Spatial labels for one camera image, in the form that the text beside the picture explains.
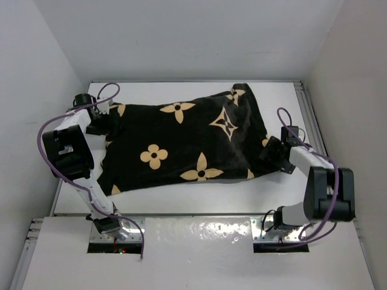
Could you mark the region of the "black pillowcase with beige flowers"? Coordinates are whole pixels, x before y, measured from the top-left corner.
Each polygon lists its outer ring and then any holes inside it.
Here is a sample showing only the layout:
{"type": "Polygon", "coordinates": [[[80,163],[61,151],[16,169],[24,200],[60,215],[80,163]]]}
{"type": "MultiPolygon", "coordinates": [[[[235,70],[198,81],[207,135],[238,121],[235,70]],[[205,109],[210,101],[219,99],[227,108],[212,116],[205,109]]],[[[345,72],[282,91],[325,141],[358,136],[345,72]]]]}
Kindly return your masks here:
{"type": "Polygon", "coordinates": [[[277,171],[261,159],[267,129],[253,91],[228,91],[162,105],[113,103],[117,131],[105,139],[98,183],[107,196],[217,179],[252,179],[277,171]]]}

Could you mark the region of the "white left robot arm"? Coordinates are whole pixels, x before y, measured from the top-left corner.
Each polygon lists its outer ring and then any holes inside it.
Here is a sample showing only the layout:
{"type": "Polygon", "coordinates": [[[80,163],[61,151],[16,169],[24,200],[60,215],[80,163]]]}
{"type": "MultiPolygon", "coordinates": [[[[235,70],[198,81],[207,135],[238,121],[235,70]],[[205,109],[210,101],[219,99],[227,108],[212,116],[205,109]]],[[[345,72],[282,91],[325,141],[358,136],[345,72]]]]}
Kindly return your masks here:
{"type": "Polygon", "coordinates": [[[118,209],[103,193],[93,174],[94,159],[85,135],[117,135],[118,119],[109,115],[109,107],[101,111],[97,99],[78,94],[73,107],[55,130],[42,134],[46,156],[53,166],[52,173],[68,181],[86,203],[100,234],[124,241],[130,225],[118,218],[118,209]]]}

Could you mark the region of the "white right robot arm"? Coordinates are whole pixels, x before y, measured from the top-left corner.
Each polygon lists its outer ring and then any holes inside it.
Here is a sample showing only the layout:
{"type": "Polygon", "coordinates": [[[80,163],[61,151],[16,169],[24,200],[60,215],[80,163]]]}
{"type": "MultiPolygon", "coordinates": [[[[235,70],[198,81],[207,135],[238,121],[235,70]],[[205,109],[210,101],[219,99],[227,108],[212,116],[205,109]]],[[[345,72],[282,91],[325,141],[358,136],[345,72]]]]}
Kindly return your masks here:
{"type": "Polygon", "coordinates": [[[319,222],[317,230],[302,239],[307,241],[327,222],[351,222],[355,218],[354,173],[302,142],[296,136],[298,130],[297,126],[284,126],[280,139],[266,138],[260,159],[270,161],[283,173],[292,174],[298,169],[306,176],[303,201],[278,207],[273,212],[271,229],[292,231],[319,222]]]}

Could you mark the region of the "white front cover board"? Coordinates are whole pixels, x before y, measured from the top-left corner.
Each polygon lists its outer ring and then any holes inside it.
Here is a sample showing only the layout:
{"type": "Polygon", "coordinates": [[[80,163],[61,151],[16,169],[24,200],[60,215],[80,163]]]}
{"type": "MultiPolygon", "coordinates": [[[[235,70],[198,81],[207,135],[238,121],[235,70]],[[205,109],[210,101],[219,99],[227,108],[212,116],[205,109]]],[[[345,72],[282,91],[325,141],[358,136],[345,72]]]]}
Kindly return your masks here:
{"type": "Polygon", "coordinates": [[[47,217],[24,289],[372,289],[353,224],[306,253],[255,253],[246,218],[148,218],[145,250],[88,252],[91,222],[47,217]]]}

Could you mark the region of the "aluminium rail right side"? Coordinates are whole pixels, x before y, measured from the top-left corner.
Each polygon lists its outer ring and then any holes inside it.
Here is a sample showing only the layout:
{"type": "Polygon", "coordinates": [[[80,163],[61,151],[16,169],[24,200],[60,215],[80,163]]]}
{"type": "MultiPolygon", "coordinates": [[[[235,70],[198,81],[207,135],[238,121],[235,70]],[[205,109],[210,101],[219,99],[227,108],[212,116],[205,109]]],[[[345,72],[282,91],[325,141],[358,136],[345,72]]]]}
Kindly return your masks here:
{"type": "Polygon", "coordinates": [[[312,153],[301,146],[292,154],[298,175],[303,175],[306,184],[302,209],[310,221],[323,219],[338,221],[346,215],[348,203],[341,200],[336,187],[340,186],[340,173],[326,160],[326,150],[317,118],[306,90],[301,82],[294,83],[302,118],[307,129],[307,138],[312,153]]]}

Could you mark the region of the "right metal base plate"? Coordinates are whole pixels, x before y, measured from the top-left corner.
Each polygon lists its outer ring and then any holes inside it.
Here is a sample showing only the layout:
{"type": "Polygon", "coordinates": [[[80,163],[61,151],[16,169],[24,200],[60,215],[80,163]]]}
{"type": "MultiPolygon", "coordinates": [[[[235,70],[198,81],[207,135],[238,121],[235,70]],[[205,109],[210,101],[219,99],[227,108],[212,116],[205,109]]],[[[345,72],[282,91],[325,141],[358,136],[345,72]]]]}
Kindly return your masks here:
{"type": "Polygon", "coordinates": [[[300,242],[299,235],[304,226],[296,227],[293,230],[275,230],[270,227],[273,226],[273,217],[267,216],[264,220],[264,216],[255,216],[250,218],[252,239],[254,243],[269,245],[275,243],[296,243],[300,242]]]}

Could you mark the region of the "metal base plate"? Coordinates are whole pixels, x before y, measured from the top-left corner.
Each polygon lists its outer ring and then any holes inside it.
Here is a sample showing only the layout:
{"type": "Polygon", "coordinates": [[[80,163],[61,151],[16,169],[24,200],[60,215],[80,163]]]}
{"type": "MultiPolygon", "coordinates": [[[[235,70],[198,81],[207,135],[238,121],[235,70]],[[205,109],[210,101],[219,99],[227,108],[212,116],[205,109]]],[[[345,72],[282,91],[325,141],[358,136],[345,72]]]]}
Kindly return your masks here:
{"type": "Polygon", "coordinates": [[[293,230],[275,230],[270,227],[273,226],[273,217],[267,216],[264,220],[264,216],[255,216],[250,218],[252,239],[254,243],[269,245],[275,243],[296,243],[300,242],[299,235],[304,226],[296,227],[293,230]]]}
{"type": "Polygon", "coordinates": [[[115,236],[114,233],[101,234],[97,231],[97,228],[93,225],[89,236],[89,242],[107,243],[107,244],[113,244],[114,241],[116,241],[118,244],[142,243],[143,238],[140,232],[145,233],[145,220],[140,218],[140,219],[134,219],[134,221],[138,223],[141,230],[139,230],[133,223],[129,221],[123,221],[123,229],[119,231],[118,236],[115,236]]]}

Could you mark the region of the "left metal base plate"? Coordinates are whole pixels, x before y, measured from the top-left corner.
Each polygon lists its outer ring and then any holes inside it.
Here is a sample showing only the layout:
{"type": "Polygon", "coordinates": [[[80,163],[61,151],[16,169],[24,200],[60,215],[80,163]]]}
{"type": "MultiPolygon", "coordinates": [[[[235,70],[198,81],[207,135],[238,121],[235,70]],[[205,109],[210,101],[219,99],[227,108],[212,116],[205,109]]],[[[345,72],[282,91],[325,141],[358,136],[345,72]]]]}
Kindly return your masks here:
{"type": "Polygon", "coordinates": [[[134,219],[134,221],[138,223],[141,230],[139,230],[133,223],[129,221],[123,221],[123,229],[119,231],[118,236],[115,236],[114,233],[101,234],[97,231],[97,228],[93,225],[89,236],[89,242],[107,243],[107,244],[113,244],[114,241],[116,241],[118,244],[142,243],[143,238],[140,232],[145,233],[145,220],[140,218],[140,219],[134,219]]]}

